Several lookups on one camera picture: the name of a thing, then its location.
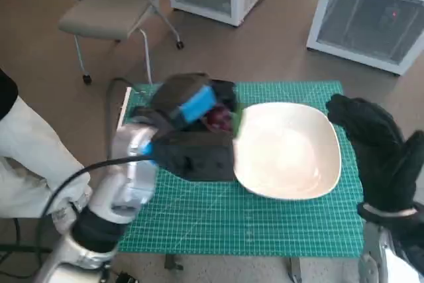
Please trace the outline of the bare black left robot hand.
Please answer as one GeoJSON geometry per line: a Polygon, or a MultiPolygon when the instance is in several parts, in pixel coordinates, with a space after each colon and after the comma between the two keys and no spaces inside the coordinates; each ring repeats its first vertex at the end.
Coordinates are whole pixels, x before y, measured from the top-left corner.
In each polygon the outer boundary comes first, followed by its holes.
{"type": "Polygon", "coordinates": [[[150,106],[179,131],[234,134],[240,110],[236,85],[197,72],[170,76],[156,90],[150,106]]]}

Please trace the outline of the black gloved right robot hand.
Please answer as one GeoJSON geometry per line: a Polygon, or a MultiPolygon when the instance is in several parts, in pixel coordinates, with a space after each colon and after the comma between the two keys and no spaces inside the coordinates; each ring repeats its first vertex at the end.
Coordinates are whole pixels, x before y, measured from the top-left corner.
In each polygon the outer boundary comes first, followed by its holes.
{"type": "Polygon", "coordinates": [[[334,94],[326,102],[330,122],[350,141],[364,203],[384,213],[414,208],[423,167],[423,131],[405,139],[393,116],[377,103],[334,94]]]}

